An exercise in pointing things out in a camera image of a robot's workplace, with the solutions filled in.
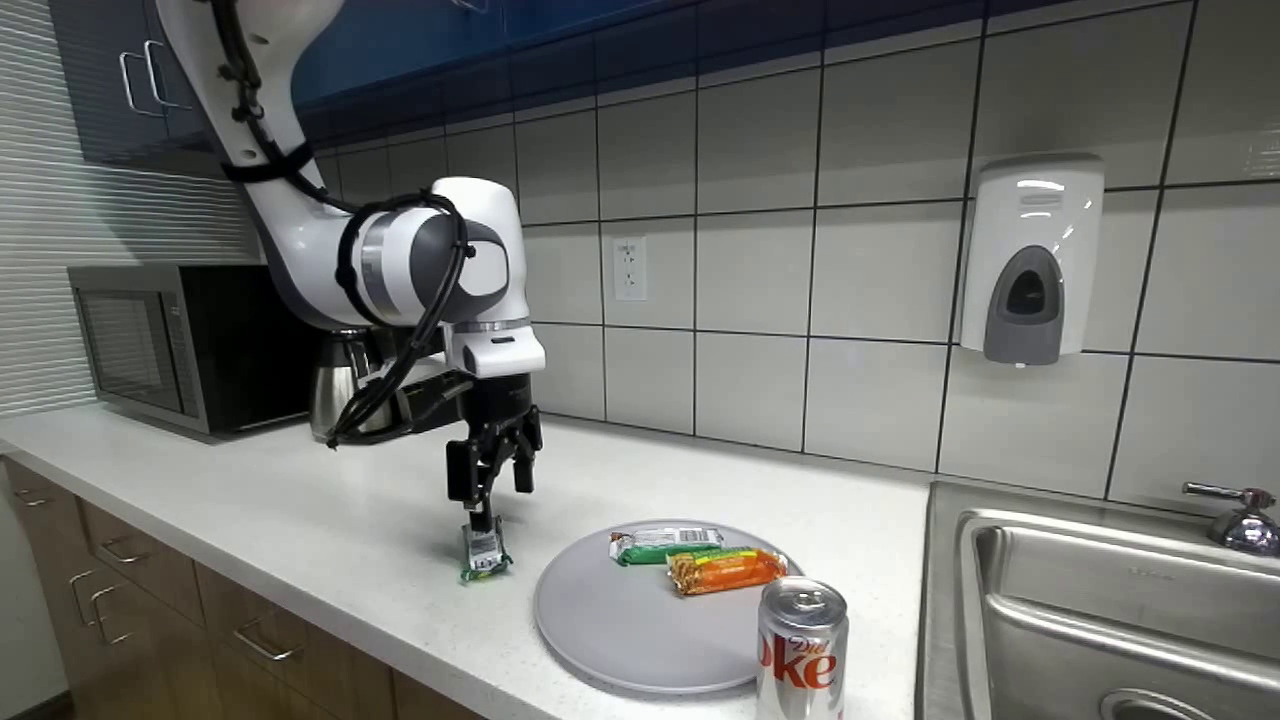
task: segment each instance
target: electrical outlet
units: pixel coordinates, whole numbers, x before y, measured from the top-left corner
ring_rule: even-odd
[[[619,303],[649,301],[649,241],[645,235],[611,241],[611,301],[619,301]]]

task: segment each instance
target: stainless steel sink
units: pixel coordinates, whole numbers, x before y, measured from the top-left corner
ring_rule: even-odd
[[[1280,560],[1209,521],[932,492],[925,720],[1280,720]]]

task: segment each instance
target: white countertop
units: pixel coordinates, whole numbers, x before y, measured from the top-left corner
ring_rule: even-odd
[[[715,699],[602,693],[531,629],[536,581],[574,540],[649,515],[738,523],[849,595],[849,716],[913,716],[925,482],[551,421],[536,492],[498,490],[515,578],[466,589],[466,514],[444,495],[452,435],[329,451],[308,430],[280,430],[202,446],[67,407],[6,421],[0,451],[479,716],[753,716],[747,690]]]

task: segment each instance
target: sink faucet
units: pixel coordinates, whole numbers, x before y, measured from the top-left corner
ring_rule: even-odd
[[[1213,495],[1213,501],[1238,501],[1226,521],[1213,523],[1213,540],[1226,549],[1241,549],[1253,557],[1280,557],[1280,523],[1265,514],[1277,506],[1272,492],[1265,490],[1209,490],[1209,483],[1184,483],[1191,495]]]

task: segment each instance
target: soda can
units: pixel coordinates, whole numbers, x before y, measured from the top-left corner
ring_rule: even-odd
[[[846,720],[849,606],[809,578],[761,591],[755,720]]]

